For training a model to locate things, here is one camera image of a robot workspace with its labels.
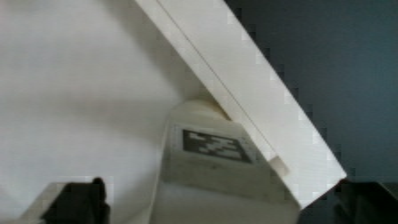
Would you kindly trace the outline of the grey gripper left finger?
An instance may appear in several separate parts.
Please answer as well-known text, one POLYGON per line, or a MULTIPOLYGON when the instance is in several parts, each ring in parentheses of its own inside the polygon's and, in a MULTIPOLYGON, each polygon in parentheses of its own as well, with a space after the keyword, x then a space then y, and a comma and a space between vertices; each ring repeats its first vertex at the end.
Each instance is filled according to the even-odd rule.
POLYGON ((110 224, 110 206, 101 178, 68 183, 41 215, 46 224, 110 224))

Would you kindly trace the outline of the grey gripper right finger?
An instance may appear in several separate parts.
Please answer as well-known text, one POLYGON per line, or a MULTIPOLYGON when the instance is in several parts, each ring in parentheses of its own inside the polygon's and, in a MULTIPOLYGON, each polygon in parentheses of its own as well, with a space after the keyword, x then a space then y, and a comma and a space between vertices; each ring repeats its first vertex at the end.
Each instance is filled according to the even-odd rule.
POLYGON ((398 224, 398 182, 343 180, 334 195, 334 224, 398 224))

